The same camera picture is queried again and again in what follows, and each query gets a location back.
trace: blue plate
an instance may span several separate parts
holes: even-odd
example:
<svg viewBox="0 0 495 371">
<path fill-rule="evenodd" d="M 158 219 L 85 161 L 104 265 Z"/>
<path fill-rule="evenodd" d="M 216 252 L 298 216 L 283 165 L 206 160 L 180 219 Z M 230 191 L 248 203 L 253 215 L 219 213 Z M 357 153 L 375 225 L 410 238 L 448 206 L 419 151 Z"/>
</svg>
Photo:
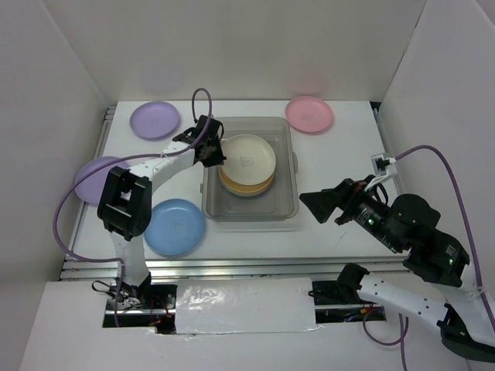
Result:
<svg viewBox="0 0 495 371">
<path fill-rule="evenodd" d="M 178 255 L 192 249 L 203 231 L 200 209 L 185 199 L 167 199 L 153 208 L 145 240 L 157 254 Z"/>
</svg>

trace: stacked bowls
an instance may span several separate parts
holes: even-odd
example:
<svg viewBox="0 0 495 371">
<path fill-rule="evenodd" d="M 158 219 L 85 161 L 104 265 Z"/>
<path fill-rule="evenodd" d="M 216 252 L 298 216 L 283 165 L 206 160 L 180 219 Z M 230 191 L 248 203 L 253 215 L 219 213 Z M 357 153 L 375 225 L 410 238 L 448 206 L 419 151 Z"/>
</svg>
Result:
<svg viewBox="0 0 495 371">
<path fill-rule="evenodd" d="M 223 143 L 222 150 L 227 160 L 219 172 L 228 192 L 252 197 L 262 194 L 273 183 L 275 152 L 264 139 L 252 134 L 236 135 Z"/>
</svg>

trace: wire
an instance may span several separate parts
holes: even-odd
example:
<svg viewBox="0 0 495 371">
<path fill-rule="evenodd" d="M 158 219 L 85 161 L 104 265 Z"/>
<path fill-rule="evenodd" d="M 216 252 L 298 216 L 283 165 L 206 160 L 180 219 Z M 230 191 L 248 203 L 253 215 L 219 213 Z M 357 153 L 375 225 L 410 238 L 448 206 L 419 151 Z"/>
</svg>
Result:
<svg viewBox="0 0 495 371">
<path fill-rule="evenodd" d="M 406 364 L 405 362 L 405 334 L 407 333 L 407 327 L 408 327 L 408 323 L 409 323 L 409 320 L 408 318 L 406 317 L 405 318 L 405 327 L 404 327 L 404 318 L 402 317 L 401 314 L 399 314 L 399 323 L 401 324 L 401 360 L 402 360 L 402 368 L 404 369 L 404 371 L 408 371 L 408 365 Z"/>
<path fill-rule="evenodd" d="M 405 328 L 401 327 L 401 337 L 399 339 L 395 340 L 394 342 L 382 342 L 381 340 L 378 340 L 373 335 L 371 335 L 370 331 L 366 327 L 366 321 L 370 317 L 371 313 L 374 313 L 374 312 L 380 311 L 380 310 L 381 310 L 381 308 L 373 308 L 364 315 L 364 317 L 363 317 L 364 333 L 366 333 L 368 338 L 370 338 L 371 340 L 373 340 L 377 344 L 380 344 L 383 346 L 394 346 L 394 345 L 397 345 L 397 344 L 403 342 L 405 339 L 405 336 L 408 334 L 408 330 L 409 330 L 409 318 L 408 317 L 405 318 Z"/>
<path fill-rule="evenodd" d="M 108 166 L 115 165 L 119 162 L 123 161 L 130 161 L 130 160 L 135 160 L 137 158 L 159 158 L 159 157 L 172 157 L 172 156 L 177 156 L 181 155 L 182 153 L 189 151 L 191 148 L 193 148 L 204 136 L 204 134 L 207 132 L 208 127 L 210 126 L 211 118 L 212 118 L 212 111 L 213 111 L 213 102 L 211 99 L 210 92 L 203 88 L 200 87 L 196 89 L 193 93 L 193 98 L 191 99 L 192 105 L 193 105 L 193 117 L 194 121 L 197 122 L 196 119 L 196 111 L 195 111 L 195 101 L 196 101 L 196 95 L 200 92 L 203 91 L 207 97 L 208 97 L 208 116 L 207 116 L 207 122 L 204 125 L 203 130 L 200 132 L 200 135 L 196 138 L 193 143 L 188 145 L 186 148 L 180 150 L 180 151 L 175 151 L 175 152 L 170 152 L 170 153 L 146 153 L 142 155 L 132 155 L 132 156 L 126 156 L 123 158 L 117 158 L 115 160 L 112 160 L 110 162 L 105 163 L 102 166 L 98 166 L 95 170 L 87 173 L 85 176 L 83 176 L 81 179 L 79 179 L 77 182 L 75 182 L 62 196 L 62 199 L 60 200 L 59 204 L 55 208 L 55 213 L 53 214 L 53 221 L 52 221 L 52 232 L 53 232 L 53 237 L 55 238 L 56 243 L 59 245 L 60 249 L 66 254 L 69 255 L 70 257 L 73 257 L 74 259 L 80 260 L 80 261 L 86 261 L 88 263 L 120 263 L 120 268 L 121 268 L 121 274 L 120 277 L 117 281 L 117 288 L 115 292 L 115 308 L 114 308 L 114 320 L 115 320 L 115 326 L 119 327 L 118 325 L 118 297 L 122 289 L 122 281 L 125 276 L 125 265 L 124 261 L 120 257 L 111 257 L 107 259 L 94 259 L 90 257 L 83 257 L 79 254 L 74 253 L 71 251 L 65 243 L 62 241 L 62 238 L 60 237 L 60 233 L 58 230 L 58 220 L 60 217 L 60 211 L 62 210 L 63 205 L 69 198 L 70 194 L 76 189 L 76 187 L 79 186 L 82 182 L 84 182 L 86 179 L 88 179 L 90 176 L 92 176 L 94 173 L 99 172 L 100 170 L 107 168 Z"/>
<path fill-rule="evenodd" d="M 483 292 L 483 290 L 481 290 L 481 288 L 483 287 L 483 279 L 481 277 L 480 261 L 478 260 L 478 253 L 476 252 L 476 246 L 474 244 L 473 232 L 471 231 L 471 226 L 469 224 L 466 207 L 464 206 L 459 185 L 457 184 L 456 177 L 454 176 L 454 172 L 452 171 L 452 168 L 447 162 L 446 157 L 440 152 L 440 150 L 438 150 L 437 148 L 431 145 L 418 145 L 396 156 L 395 160 L 396 161 L 402 160 L 404 157 L 409 156 L 411 153 L 419 151 L 420 149 L 428 149 L 429 151 L 433 151 L 440 158 L 443 165 L 445 166 L 445 169 L 449 173 L 450 181 L 452 182 L 454 191 L 456 193 L 457 203 L 459 204 L 461 215 L 463 216 L 463 222 L 464 222 L 464 227 L 466 228 L 469 247 L 471 248 L 471 257 L 473 259 L 474 272 L 476 275 L 476 284 L 478 285 L 478 289 L 480 289 L 481 300 L 483 302 L 483 305 L 485 306 L 486 313 L 488 314 L 488 318 L 490 320 L 490 324 L 492 325 L 492 329 L 495 332 L 495 317 L 493 316 L 493 312 L 490 307 L 490 303 L 488 302 L 488 298 L 486 297 L 486 294 Z"/>
</svg>

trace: white tape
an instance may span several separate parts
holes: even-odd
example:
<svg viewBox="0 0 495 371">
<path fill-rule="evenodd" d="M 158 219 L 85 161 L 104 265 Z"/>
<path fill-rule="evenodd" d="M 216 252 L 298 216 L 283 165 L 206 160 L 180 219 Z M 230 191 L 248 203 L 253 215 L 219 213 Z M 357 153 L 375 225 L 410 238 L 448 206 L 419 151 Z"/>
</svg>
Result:
<svg viewBox="0 0 495 371">
<path fill-rule="evenodd" d="M 178 334 L 304 332 L 316 329 L 309 278 L 180 281 Z"/>
</svg>

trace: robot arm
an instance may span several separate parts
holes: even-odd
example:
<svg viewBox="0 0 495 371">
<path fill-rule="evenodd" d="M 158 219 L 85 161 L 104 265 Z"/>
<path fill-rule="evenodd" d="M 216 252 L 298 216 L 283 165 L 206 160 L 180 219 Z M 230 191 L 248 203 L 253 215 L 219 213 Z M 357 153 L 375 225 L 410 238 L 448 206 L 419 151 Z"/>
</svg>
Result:
<svg viewBox="0 0 495 371">
<path fill-rule="evenodd" d="M 211 119 L 202 139 L 194 148 L 188 149 L 206 121 L 207 118 L 201 116 L 196 127 L 174 137 L 162 151 L 163 157 L 150 158 L 128 169 L 116 166 L 108 173 L 97 215 L 110 233 L 116 257 L 124 261 L 122 290 L 140 302 L 147 300 L 151 284 L 142 234 L 151 221 L 153 193 L 175 174 L 197 162 L 205 167 L 224 163 L 218 135 L 223 125 L 217 120 Z M 168 153 L 176 155 L 167 157 Z"/>
<path fill-rule="evenodd" d="M 387 172 L 381 180 L 390 175 Z M 457 239 L 436 229 L 440 213 L 423 198 L 404 194 L 388 206 L 372 196 L 372 186 L 380 182 L 374 179 L 373 175 L 358 182 L 345 179 L 334 189 L 303 193 L 299 198 L 320 223 L 339 208 L 343 213 L 335 220 L 337 224 L 353 220 L 392 253 L 409 251 L 403 264 L 437 288 L 445 301 L 398 288 L 356 264 L 346 265 L 340 274 L 340 289 L 352 298 L 377 302 L 419 319 L 440 333 L 442 343 L 459 356 L 495 362 L 495 333 L 468 253 Z M 495 301 L 486 297 L 495 310 Z"/>
</svg>

